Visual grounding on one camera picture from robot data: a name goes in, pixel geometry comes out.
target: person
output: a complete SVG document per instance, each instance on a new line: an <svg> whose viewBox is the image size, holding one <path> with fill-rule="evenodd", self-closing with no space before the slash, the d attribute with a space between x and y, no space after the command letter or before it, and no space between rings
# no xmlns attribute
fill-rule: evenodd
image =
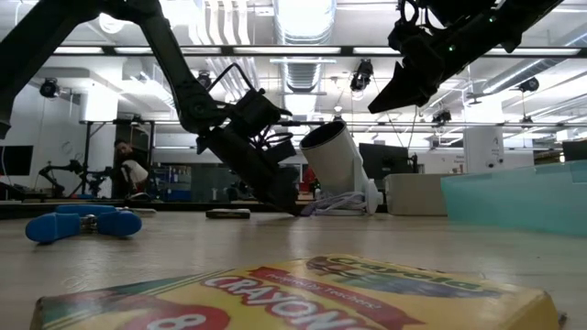
<svg viewBox="0 0 587 330"><path fill-rule="evenodd" d="M126 197L133 193L142 192L149 178L149 164L140 152L135 151L130 144L118 138L114 142L116 151L114 178L115 196Z"/></svg>

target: computer screen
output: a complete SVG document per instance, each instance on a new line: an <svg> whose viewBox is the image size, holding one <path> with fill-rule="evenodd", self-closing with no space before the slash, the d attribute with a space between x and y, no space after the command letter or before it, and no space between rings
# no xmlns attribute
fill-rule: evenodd
<svg viewBox="0 0 587 330"><path fill-rule="evenodd" d="M565 161L587 160L587 141L562 142Z"/></svg>
<svg viewBox="0 0 587 330"><path fill-rule="evenodd" d="M30 175L30 164L33 160L33 146L0 147L0 160L4 153L4 167L0 164L0 175Z"/></svg>
<svg viewBox="0 0 587 330"><path fill-rule="evenodd" d="M378 188L383 188L383 179L389 174L413 172L407 148L360 143L359 153L367 177L374 179Z"/></svg>

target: translucent container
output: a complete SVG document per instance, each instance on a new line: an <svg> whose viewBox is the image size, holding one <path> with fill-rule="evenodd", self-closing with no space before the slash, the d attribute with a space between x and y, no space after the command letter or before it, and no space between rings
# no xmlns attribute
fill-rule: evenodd
<svg viewBox="0 0 587 330"><path fill-rule="evenodd" d="M455 224L587 235L587 160L442 179Z"/></svg>

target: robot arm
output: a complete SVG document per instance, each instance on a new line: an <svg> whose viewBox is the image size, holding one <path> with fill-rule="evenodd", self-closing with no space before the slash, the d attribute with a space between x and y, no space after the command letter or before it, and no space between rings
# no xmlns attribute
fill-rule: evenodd
<svg viewBox="0 0 587 330"><path fill-rule="evenodd" d="M404 55L395 63L393 79L369 105L380 113L408 105L425 105L438 87L487 51L502 45L512 52L522 34L562 0L400 0L402 18L395 23L389 46ZM406 17L405 5L415 14ZM426 23L417 25L419 10ZM432 26L432 12L445 28Z"/></svg>
<svg viewBox="0 0 587 330"><path fill-rule="evenodd" d="M66 166L47 165L39 171L39 175L45 178L53 186L53 197L62 197L65 187L60 185L53 177L49 176L51 171L70 171L76 174L83 172L83 166L77 160L70 160L70 164Z"/></svg>
<svg viewBox="0 0 587 330"><path fill-rule="evenodd" d="M297 173L278 164L295 154L291 141L267 148L262 139L255 140L283 111L263 97L262 90L250 90L237 104L218 108L193 77L159 0L40 0L0 43L0 138L10 128L20 90L77 25L103 12L140 26L170 84L182 127L198 135L198 153L210 149L261 202L298 214ZM227 118L230 123L221 127Z"/></svg>

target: blue plastic object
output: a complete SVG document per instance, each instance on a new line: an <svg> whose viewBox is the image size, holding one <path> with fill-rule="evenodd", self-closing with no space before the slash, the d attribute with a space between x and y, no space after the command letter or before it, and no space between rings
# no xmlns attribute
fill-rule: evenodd
<svg viewBox="0 0 587 330"><path fill-rule="evenodd" d="M104 213L116 212L116 208L112 205L96 205L96 204L68 204L59 205L55 209L59 214L78 214L80 216L86 215L101 215Z"/></svg>
<svg viewBox="0 0 587 330"><path fill-rule="evenodd" d="M140 217L129 211L100 214L97 220L98 233L126 237L137 233L142 227Z"/></svg>
<svg viewBox="0 0 587 330"><path fill-rule="evenodd" d="M58 239L80 234L80 216L77 214L45 214L28 222L25 233L28 239L51 243Z"/></svg>
<svg viewBox="0 0 587 330"><path fill-rule="evenodd" d="M442 179L453 224L587 235L587 161Z"/></svg>

